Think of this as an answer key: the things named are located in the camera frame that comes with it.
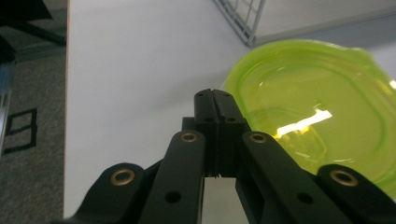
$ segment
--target white table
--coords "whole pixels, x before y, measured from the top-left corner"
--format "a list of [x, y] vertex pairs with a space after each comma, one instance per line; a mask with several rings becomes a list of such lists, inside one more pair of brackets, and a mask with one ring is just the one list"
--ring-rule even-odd
[[[251, 51], [210, 0], [74, 0], [69, 13], [65, 217], [106, 168], [160, 160], [193, 95]], [[396, 78], [396, 17], [306, 37], [365, 48]], [[206, 180], [203, 223], [247, 223], [232, 180]]]

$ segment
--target plastic container lid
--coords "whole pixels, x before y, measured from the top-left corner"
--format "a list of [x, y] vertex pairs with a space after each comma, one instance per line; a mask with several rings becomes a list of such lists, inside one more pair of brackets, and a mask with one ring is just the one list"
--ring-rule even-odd
[[338, 163], [396, 199], [396, 81], [362, 49], [277, 41], [225, 81], [253, 131], [271, 134], [306, 171]]

